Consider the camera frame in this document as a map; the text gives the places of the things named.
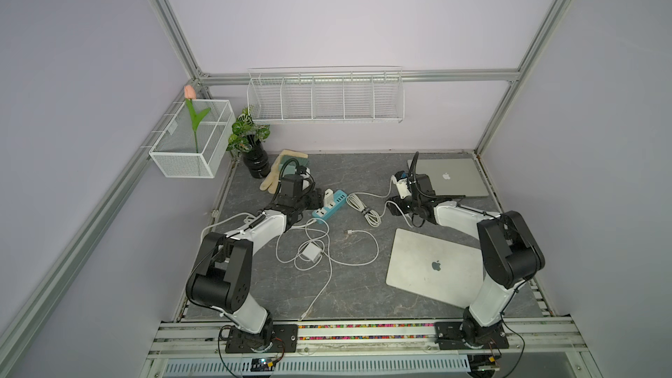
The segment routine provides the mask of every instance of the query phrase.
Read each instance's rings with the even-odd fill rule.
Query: glove
[[[271,172],[266,175],[266,178],[259,186],[260,190],[268,190],[269,193],[275,194],[275,190],[278,189],[278,183],[280,182],[280,161],[284,155],[294,156],[297,158],[307,158],[307,154],[302,152],[295,152],[289,149],[283,149],[280,155],[275,159],[275,162],[271,166]]]

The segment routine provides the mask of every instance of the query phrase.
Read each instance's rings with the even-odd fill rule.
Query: white wire basket
[[[226,152],[235,117],[227,100],[191,101],[197,113],[210,109],[196,130],[198,152],[189,108],[182,103],[149,150],[149,155],[166,177],[212,179]]]
[[[247,105],[259,124],[401,122],[401,71],[251,75]]]

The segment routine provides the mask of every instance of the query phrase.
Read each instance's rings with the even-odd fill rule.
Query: charging cable
[[[413,225],[408,221],[408,218],[406,214],[403,213],[401,208],[393,201],[387,200],[385,202],[385,207],[383,208],[382,215],[379,215],[377,211],[374,209],[371,209],[370,207],[367,207],[364,202],[359,198],[358,195],[365,195],[365,196],[373,196],[373,197],[380,197],[380,198],[388,198],[390,196],[390,193],[392,192],[392,184],[393,181],[390,178],[390,189],[387,190],[387,194],[385,196],[381,195],[374,195],[370,192],[364,192],[364,191],[357,191],[357,192],[351,192],[348,197],[346,198],[345,201],[348,202],[348,206],[352,207],[353,209],[357,210],[358,212],[361,212],[364,215],[364,218],[366,219],[366,222],[371,225],[374,228],[377,228],[380,226],[382,222],[382,217],[385,215],[385,212],[387,211],[387,205],[392,204],[394,205],[398,210],[399,213],[402,214],[404,217],[404,220],[406,221],[406,224],[408,225],[409,228],[413,228]]]
[[[214,227],[216,227],[216,226],[221,225],[222,223],[226,223],[226,222],[230,221],[231,219],[236,219],[237,217],[239,217],[239,216],[243,216],[243,215],[247,215],[247,217],[245,218],[245,220],[248,220],[249,218],[254,218],[254,217],[255,217],[255,215],[253,215],[252,213],[242,212],[242,213],[238,213],[237,215],[233,215],[233,216],[231,216],[231,217],[227,217],[227,218],[224,219],[223,221],[220,221],[220,222],[217,222],[217,223],[213,223],[213,224],[210,225],[210,226],[206,226],[205,228],[203,228],[203,231],[201,231],[201,242],[203,242],[203,238],[205,238],[205,236],[206,236],[206,231],[209,230],[210,228],[212,228],[212,227],[214,228]]]
[[[322,231],[322,230],[318,230],[318,229],[315,229],[315,228],[309,228],[309,226],[313,225],[315,222],[322,222],[322,223],[324,223],[324,224],[326,225],[326,227],[327,227],[327,230],[326,230],[326,231]],[[368,234],[369,236],[371,236],[371,238],[373,238],[373,239],[374,239],[374,242],[376,243],[376,255],[374,256],[374,258],[371,259],[371,260],[369,260],[369,261],[367,261],[367,262],[356,263],[356,264],[355,264],[355,263],[345,263],[345,262],[341,262],[341,261],[335,260],[334,258],[331,257],[331,239],[330,239],[330,237],[329,237],[329,224],[328,224],[326,221],[324,221],[323,219],[320,219],[320,218],[318,218],[318,217],[314,217],[314,218],[312,218],[310,221],[306,222],[304,225],[295,225],[295,226],[292,226],[290,229],[291,229],[291,230],[304,230],[304,231],[306,232],[306,236],[308,237],[308,239],[307,239],[307,241],[302,242],[301,245],[298,246],[298,249],[296,250],[296,255],[295,255],[294,257],[290,258],[290,260],[281,260],[281,259],[280,259],[280,256],[278,256],[278,247],[279,247],[279,244],[280,244],[280,239],[281,239],[281,237],[282,237],[282,235],[280,235],[280,236],[278,237],[278,240],[275,242],[275,258],[277,258],[279,262],[281,262],[281,263],[283,263],[283,264],[294,263],[294,267],[295,267],[297,270],[299,270],[299,271],[309,271],[310,269],[315,268],[315,266],[317,266],[317,265],[320,263],[320,261],[322,261],[322,258],[323,258],[323,257],[325,257],[325,258],[329,261],[329,278],[327,279],[327,282],[324,284],[322,290],[319,291],[319,293],[317,294],[317,296],[315,296],[315,298],[313,299],[313,301],[310,303],[310,305],[308,306],[308,308],[306,309],[306,311],[304,311],[303,314],[301,314],[301,318],[300,318],[300,320],[303,320],[304,318],[306,318],[306,316],[307,316],[308,313],[310,312],[310,309],[313,308],[313,305],[315,304],[315,301],[317,301],[317,299],[320,297],[320,295],[322,295],[322,293],[323,293],[324,290],[327,288],[327,286],[329,286],[329,283],[331,282],[331,278],[332,278],[332,276],[333,276],[333,264],[332,264],[332,263],[336,263],[337,265],[353,266],[353,267],[357,267],[357,266],[365,266],[365,265],[370,265],[371,263],[373,263],[374,261],[376,261],[376,259],[378,259],[378,255],[380,254],[380,247],[379,247],[379,245],[378,245],[378,240],[377,240],[376,237],[375,237],[372,233],[370,233],[369,231],[363,231],[363,230],[348,230],[348,231],[346,231],[346,233],[347,233],[348,235],[353,234],[353,233],[355,233],[355,232],[363,232],[363,233],[366,233],[366,234]],[[310,236],[310,234],[308,233],[308,231],[320,232],[320,233],[322,233],[322,235],[319,235],[319,236],[313,238],[313,237]],[[327,243],[326,243],[326,245],[325,245],[325,243],[324,243],[324,241],[323,241],[324,238],[327,239]],[[320,253],[320,255],[317,257],[317,259],[315,259],[315,262],[313,262],[311,259],[305,257],[305,256],[302,254],[303,250],[304,250],[309,244],[315,244],[315,245],[317,245],[319,248],[321,248],[321,253]],[[311,262],[311,263],[313,263],[313,265],[311,265],[311,266],[309,266],[309,267],[307,267],[307,268],[299,267],[299,266],[297,265],[297,263],[296,263],[297,259],[301,259],[301,260],[306,261],[306,262]]]

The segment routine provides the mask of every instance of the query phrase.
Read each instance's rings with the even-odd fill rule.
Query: blue power strip
[[[322,209],[316,209],[313,211],[313,217],[318,217],[323,221],[329,219],[340,206],[345,204],[345,200],[348,198],[343,190],[337,190],[334,193],[334,203],[332,207],[324,206]]]

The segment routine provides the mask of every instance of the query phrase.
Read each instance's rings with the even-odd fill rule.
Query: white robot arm
[[[543,268],[544,257],[520,214],[480,211],[461,206],[450,196],[436,196],[429,178],[415,175],[417,156],[408,175],[396,174],[400,195],[392,200],[402,212],[392,213],[418,215],[480,239],[486,270],[483,286],[474,303],[465,309],[463,321],[452,332],[437,334],[443,334],[444,342],[471,348],[481,347],[492,338],[501,340],[501,312],[517,287]],[[282,176],[283,166],[278,191],[256,218],[224,234],[206,235],[186,285],[190,301],[229,318],[252,350],[268,349],[273,339],[271,313],[249,295],[252,256],[297,223],[304,210],[323,206],[323,194],[315,188],[310,173],[293,161],[297,173]],[[508,346],[498,343],[498,347]]]
[[[477,349],[503,335],[501,313],[518,288],[544,267],[544,256],[520,213],[481,211],[452,200],[464,196],[437,196],[429,177],[415,173],[418,155],[416,152],[408,173],[397,172],[392,179],[399,197],[391,200],[401,209],[392,210],[392,214],[413,214],[480,241],[486,272],[483,285],[476,300],[465,309],[459,330],[441,333],[443,340],[461,340]],[[503,349],[508,344],[498,347]]]

